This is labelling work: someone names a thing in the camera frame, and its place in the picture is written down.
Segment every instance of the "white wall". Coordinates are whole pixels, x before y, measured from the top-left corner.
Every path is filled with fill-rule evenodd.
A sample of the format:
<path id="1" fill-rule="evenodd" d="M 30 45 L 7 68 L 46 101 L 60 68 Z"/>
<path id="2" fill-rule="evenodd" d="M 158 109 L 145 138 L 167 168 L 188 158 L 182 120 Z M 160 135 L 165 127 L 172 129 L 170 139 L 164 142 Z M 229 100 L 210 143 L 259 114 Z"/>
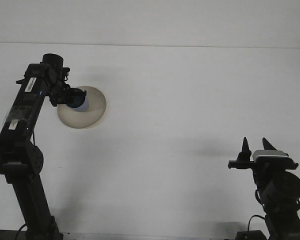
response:
<path id="1" fill-rule="evenodd" d="M 233 238 L 263 214 L 251 171 L 227 167 L 243 137 L 300 164 L 300 49 L 0 43 L 0 129 L 14 81 L 44 53 L 108 101 L 89 129 L 63 125 L 48 100 L 39 116 L 42 181 L 63 232 Z M 0 175 L 0 228 L 22 223 Z"/>
<path id="2" fill-rule="evenodd" d="M 108 101 L 89 129 L 63 125 L 48 100 L 39 116 L 63 232 L 233 238 L 263 214 L 251 171 L 227 168 L 243 137 L 300 164 L 300 49 L 284 49 L 300 48 L 300 0 L 0 0 L 0 42 L 15 42 L 0 43 L 0 130 L 15 80 L 45 53 Z M 23 222 L 0 175 L 0 229 Z"/>
<path id="3" fill-rule="evenodd" d="M 0 0 L 0 42 L 300 48 L 300 0 Z"/>

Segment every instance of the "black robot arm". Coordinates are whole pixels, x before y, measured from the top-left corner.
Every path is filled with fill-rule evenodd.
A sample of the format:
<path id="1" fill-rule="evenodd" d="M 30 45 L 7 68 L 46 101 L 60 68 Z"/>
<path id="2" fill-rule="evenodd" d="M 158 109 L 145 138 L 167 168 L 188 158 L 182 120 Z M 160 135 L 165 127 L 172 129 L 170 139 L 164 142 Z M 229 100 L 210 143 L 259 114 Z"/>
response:
<path id="1" fill-rule="evenodd" d="M 86 92 L 74 93 L 65 83 L 69 71 L 63 67 L 63 58 L 55 54 L 45 54 L 41 63 L 30 64 L 24 79 L 17 81 L 21 87 L 0 133 L 0 174 L 13 186 L 27 226 L 27 240 L 63 239 L 39 175 L 43 154 L 30 139 L 45 96 L 53 106 L 84 99 Z"/>
<path id="2" fill-rule="evenodd" d="M 295 170 L 295 163 L 288 154 L 274 148 L 265 138 L 264 150 L 253 153 L 248 141 L 243 140 L 242 152 L 236 161 L 229 161 L 229 168 L 252 169 L 257 190 L 255 196 L 262 205 L 270 240 L 300 240 L 300 179 L 286 170 Z M 261 231 L 238 232 L 237 240 L 252 240 L 262 237 Z"/>

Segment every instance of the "white label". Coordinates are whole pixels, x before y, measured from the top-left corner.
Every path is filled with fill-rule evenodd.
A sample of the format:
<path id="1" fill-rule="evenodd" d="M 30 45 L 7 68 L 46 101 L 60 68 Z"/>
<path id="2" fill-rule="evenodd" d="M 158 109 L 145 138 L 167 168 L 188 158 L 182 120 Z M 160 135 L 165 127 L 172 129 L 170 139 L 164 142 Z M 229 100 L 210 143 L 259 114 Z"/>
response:
<path id="1" fill-rule="evenodd" d="M 18 122 L 19 122 L 18 119 L 12 119 L 9 126 L 9 130 L 16 130 Z"/>
<path id="2" fill-rule="evenodd" d="M 32 88 L 34 87 L 36 80 L 37 80 L 36 77 L 30 78 L 28 85 L 26 86 L 26 88 L 24 90 L 26 93 L 30 93 L 32 91 Z"/>

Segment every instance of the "black cylinder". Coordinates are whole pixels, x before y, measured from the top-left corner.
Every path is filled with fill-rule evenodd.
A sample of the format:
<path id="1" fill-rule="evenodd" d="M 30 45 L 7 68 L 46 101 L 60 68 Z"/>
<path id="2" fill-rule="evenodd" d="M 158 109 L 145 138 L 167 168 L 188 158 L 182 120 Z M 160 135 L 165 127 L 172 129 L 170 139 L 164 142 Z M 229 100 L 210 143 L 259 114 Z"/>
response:
<path id="1" fill-rule="evenodd" d="M 288 171 L 277 172 L 261 196 L 263 204 L 282 204 L 300 198 L 300 179 Z"/>
<path id="2" fill-rule="evenodd" d="M 64 66 L 64 59 L 61 56 L 53 53 L 47 53 L 43 55 L 42 63 L 49 64 L 52 67 L 52 69 L 56 72 L 57 78 L 61 79 L 62 70 Z"/>

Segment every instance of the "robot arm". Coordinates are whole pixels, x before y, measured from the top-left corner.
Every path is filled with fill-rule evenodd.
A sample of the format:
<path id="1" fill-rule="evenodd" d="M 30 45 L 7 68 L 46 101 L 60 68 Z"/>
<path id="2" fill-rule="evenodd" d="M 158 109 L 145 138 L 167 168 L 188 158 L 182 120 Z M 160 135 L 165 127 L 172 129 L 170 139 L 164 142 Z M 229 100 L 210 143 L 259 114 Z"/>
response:
<path id="1" fill-rule="evenodd" d="M 69 71 L 63 67 L 63 58 L 55 54 L 45 54 L 41 63 L 30 64 L 24 79 L 17 81 L 21 87 L 0 133 L 0 174 L 13 186 L 27 226 L 27 240 L 63 239 L 39 175 L 43 154 L 30 138 L 45 96 L 53 106 L 80 106 L 84 102 L 86 92 L 65 83 Z"/>

